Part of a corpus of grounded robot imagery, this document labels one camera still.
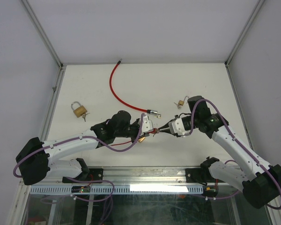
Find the red thin-cable padlock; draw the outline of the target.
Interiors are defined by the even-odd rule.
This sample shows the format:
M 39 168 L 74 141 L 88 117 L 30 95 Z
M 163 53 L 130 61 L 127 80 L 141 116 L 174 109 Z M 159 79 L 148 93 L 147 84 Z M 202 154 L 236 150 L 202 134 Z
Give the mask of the red thin-cable padlock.
M 140 138 L 138 139 L 138 142 L 141 143 L 141 142 L 143 142 L 145 140 L 146 137 L 148 137 L 150 135 L 154 136 L 157 133 L 159 133 L 159 129 L 154 128 L 152 131 L 142 134 L 140 136 Z M 130 144 L 130 143 L 133 143 L 133 140 L 127 141 L 127 142 L 122 142 L 122 143 L 112 144 L 111 146 L 120 146 L 120 145 L 125 145 L 125 144 Z

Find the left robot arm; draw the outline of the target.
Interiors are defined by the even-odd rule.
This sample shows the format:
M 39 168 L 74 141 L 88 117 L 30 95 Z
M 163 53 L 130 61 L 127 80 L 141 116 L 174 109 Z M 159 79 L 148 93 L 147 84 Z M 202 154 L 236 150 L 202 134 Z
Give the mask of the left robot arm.
M 89 176 L 89 168 L 82 158 L 65 160 L 72 154 L 101 147 L 119 152 L 111 144 L 116 138 L 129 138 L 131 149 L 142 135 L 153 131 L 153 122 L 143 113 L 134 123 L 126 111 L 119 111 L 110 119 L 68 138 L 41 141 L 31 138 L 16 157 L 13 175 L 21 178 L 25 185 L 34 185 L 44 179 L 76 179 L 84 182 Z

